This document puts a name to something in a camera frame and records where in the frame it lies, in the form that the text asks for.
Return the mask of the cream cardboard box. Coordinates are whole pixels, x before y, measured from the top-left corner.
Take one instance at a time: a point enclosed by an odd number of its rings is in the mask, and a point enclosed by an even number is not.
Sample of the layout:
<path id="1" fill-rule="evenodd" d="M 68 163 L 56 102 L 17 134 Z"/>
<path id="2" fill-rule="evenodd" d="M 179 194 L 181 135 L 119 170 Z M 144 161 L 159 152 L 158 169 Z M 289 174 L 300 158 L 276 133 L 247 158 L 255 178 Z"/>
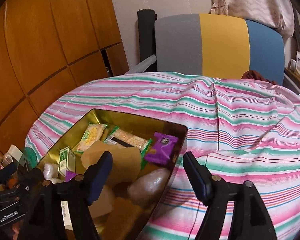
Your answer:
<path id="1" fill-rule="evenodd" d="M 107 218 L 113 209 L 114 200 L 114 192 L 110 187 L 105 185 L 98 200 L 94 201 L 93 204 L 88 206 L 89 212 L 98 232 L 101 232 L 104 229 Z M 68 202 L 61 201 L 61 207 L 65 229 L 73 230 Z"/>

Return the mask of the green yellow cracker packet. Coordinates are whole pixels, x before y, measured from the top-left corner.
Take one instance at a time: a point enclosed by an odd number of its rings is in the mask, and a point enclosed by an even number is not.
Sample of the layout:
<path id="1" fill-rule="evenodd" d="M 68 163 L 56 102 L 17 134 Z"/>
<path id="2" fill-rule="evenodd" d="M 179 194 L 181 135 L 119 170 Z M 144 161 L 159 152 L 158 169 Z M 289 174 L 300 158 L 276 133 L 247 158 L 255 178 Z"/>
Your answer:
<path id="1" fill-rule="evenodd" d="M 83 153 L 90 148 L 94 142 L 100 141 L 106 127 L 106 124 L 89 124 L 80 142 L 75 147 L 75 152 Z"/>

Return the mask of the purple snack packet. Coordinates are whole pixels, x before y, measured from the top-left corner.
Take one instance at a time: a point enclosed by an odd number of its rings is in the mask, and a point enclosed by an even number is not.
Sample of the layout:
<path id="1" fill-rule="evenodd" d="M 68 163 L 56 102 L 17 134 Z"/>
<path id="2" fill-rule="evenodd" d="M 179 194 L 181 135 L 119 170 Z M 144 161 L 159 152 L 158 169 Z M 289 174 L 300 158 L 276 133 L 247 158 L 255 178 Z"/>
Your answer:
<path id="1" fill-rule="evenodd" d="M 77 173 L 76 172 L 71 172 L 71 171 L 68 171 L 66 170 L 66 173 L 65 173 L 65 181 L 70 181 L 72 178 L 74 178 L 75 176 L 77 176 Z"/>
<path id="2" fill-rule="evenodd" d="M 155 132 L 154 137 L 156 138 L 155 144 L 146 153 L 144 159 L 150 163 L 167 165 L 171 160 L 171 154 L 178 138 L 159 132 Z"/>

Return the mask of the green round container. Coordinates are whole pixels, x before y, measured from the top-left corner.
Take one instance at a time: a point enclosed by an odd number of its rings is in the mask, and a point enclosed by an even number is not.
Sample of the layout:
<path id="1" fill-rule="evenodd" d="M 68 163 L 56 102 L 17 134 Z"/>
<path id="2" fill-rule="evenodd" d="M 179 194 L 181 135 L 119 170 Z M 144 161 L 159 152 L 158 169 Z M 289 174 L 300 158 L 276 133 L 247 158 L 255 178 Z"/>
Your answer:
<path id="1" fill-rule="evenodd" d="M 35 168 L 38 164 L 38 159 L 35 151 L 30 147 L 25 147 L 22 150 L 25 165 L 28 171 Z"/>

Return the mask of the small green white box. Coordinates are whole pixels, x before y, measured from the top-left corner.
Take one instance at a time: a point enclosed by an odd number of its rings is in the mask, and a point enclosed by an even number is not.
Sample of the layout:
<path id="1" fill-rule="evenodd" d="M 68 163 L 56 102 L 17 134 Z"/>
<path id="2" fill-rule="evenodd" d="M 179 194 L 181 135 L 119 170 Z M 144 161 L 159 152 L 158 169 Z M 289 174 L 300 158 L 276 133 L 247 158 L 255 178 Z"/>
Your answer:
<path id="1" fill-rule="evenodd" d="M 66 171 L 75 172 L 76 157 L 69 146 L 60 150 L 59 153 L 59 173 L 66 177 Z"/>

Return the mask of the small white wrapped ball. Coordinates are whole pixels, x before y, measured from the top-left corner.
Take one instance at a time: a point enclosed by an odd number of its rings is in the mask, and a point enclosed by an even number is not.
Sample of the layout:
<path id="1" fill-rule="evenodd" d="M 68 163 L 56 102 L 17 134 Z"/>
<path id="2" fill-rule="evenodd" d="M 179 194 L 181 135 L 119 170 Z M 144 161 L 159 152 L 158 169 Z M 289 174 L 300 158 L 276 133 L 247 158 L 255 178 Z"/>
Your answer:
<path id="1" fill-rule="evenodd" d="M 46 163 L 44 165 L 43 175 L 46 180 L 58 178 L 58 165 Z"/>

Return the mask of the large white wrapped bundle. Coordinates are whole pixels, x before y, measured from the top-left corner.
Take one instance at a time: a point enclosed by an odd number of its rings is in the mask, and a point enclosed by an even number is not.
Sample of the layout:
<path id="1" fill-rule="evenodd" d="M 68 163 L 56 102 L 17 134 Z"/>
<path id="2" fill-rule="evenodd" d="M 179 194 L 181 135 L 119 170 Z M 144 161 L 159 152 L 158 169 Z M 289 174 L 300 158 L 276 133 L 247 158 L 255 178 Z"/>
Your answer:
<path id="1" fill-rule="evenodd" d="M 141 176 L 128 189 L 129 199 L 136 205 L 147 207 L 159 199 L 170 176 L 166 168 L 159 168 Z"/>

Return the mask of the gold metal tin box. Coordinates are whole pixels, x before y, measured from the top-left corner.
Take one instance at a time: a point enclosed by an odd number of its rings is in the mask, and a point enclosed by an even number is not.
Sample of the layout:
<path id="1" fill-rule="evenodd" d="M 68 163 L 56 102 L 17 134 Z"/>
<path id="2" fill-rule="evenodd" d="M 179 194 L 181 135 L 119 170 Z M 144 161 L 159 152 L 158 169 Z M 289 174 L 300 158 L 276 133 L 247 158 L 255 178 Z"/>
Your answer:
<path id="1" fill-rule="evenodd" d="M 128 187 L 139 178 L 161 168 L 167 170 L 164 175 L 164 185 L 159 195 L 142 207 L 142 211 L 136 219 L 127 217 L 129 225 L 120 232 L 121 239 L 141 239 L 146 224 L 153 214 L 158 211 L 160 201 L 165 197 L 170 184 L 174 180 L 175 175 L 173 170 L 177 165 L 181 149 L 186 146 L 187 127 L 181 124 L 140 115 L 92 109 L 58 139 L 47 154 L 38 162 L 37 167 L 43 169 L 46 163 L 58 164 L 61 149 L 65 147 L 74 149 L 82 139 L 89 124 L 105 124 L 106 129 L 104 130 L 100 142 L 94 143 L 84 153 L 75 154 L 76 173 L 79 174 L 82 174 L 88 166 L 95 164 L 99 160 L 102 153 L 107 150 L 107 145 L 104 140 L 117 128 L 148 140 L 150 145 L 147 147 L 146 152 L 150 152 L 154 144 L 158 142 L 155 133 L 172 135 L 178 139 L 170 154 L 170 160 L 166 165 L 146 162 L 143 159 L 143 153 L 137 150 L 128 150 L 121 146 L 115 146 L 114 149 L 111 150 L 113 165 L 106 186 L 97 201 L 99 207 L 104 207 L 107 200 L 115 200 L 119 197 L 127 199 Z"/>

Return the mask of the pink green striped cloth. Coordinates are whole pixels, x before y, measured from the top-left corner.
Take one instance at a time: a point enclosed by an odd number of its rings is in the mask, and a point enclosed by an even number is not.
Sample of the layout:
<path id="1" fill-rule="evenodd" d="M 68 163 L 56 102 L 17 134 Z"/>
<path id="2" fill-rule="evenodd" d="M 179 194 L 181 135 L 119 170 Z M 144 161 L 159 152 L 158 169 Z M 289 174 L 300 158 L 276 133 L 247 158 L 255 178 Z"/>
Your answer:
<path id="1" fill-rule="evenodd" d="M 226 181 L 252 181 L 278 239 L 300 230 L 300 94 L 257 80 L 172 72 L 91 81 L 48 107 L 25 145 L 38 158 L 93 108 L 187 127 L 186 150 Z"/>

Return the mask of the dark red garment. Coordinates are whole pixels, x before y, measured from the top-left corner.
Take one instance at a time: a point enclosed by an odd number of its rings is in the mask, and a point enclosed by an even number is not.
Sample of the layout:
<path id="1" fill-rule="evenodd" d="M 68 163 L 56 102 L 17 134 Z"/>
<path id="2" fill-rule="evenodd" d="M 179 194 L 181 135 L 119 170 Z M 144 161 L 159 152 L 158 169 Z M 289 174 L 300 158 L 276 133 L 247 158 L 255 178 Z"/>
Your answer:
<path id="1" fill-rule="evenodd" d="M 266 81 L 268 83 L 271 83 L 273 85 L 277 85 L 277 83 L 275 81 L 270 81 L 266 78 L 264 78 L 259 72 L 255 71 L 255 70 L 248 70 L 246 71 L 242 77 L 242 80 L 260 80 L 260 81 Z"/>

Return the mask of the wooden side shelf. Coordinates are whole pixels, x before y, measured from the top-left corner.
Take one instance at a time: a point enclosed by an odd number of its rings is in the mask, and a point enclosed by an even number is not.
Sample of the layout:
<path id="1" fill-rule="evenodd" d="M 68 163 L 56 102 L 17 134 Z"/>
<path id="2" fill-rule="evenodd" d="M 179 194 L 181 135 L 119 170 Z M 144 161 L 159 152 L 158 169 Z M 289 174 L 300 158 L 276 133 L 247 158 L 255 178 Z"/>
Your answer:
<path id="1" fill-rule="evenodd" d="M 290 69 L 285 69 L 285 78 L 292 83 L 292 86 L 300 93 L 300 75 L 295 74 Z"/>

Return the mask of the wooden wardrobe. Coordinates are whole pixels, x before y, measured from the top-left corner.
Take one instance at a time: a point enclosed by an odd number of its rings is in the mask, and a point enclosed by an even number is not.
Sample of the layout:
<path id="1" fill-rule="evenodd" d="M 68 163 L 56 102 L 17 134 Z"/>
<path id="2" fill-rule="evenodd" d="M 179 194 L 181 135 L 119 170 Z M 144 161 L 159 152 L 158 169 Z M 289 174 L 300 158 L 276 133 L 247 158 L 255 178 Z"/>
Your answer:
<path id="1" fill-rule="evenodd" d="M 128 69 L 112 0 L 0 0 L 0 154 L 67 92 Z"/>

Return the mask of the grey yellow blue chair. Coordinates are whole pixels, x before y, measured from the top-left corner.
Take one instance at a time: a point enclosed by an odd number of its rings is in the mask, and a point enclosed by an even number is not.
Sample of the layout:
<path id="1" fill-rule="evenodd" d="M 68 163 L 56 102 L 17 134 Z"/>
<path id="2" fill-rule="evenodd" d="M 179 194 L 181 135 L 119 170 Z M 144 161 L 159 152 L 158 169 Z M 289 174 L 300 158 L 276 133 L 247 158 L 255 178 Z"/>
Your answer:
<path id="1" fill-rule="evenodd" d="M 154 24 L 160 72 L 240 79 L 249 70 L 283 83 L 282 36 L 261 23 L 211 14 L 183 14 Z"/>

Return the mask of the floral pink curtain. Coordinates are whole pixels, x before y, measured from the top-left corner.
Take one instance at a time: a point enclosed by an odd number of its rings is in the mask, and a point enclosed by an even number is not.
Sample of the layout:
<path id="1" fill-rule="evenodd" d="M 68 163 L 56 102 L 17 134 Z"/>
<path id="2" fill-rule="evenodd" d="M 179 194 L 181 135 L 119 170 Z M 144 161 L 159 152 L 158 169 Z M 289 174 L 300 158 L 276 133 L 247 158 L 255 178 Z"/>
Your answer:
<path id="1" fill-rule="evenodd" d="M 300 28 L 300 14 L 290 0 L 213 0 L 210 12 L 262 23 L 279 32 L 284 40 Z"/>

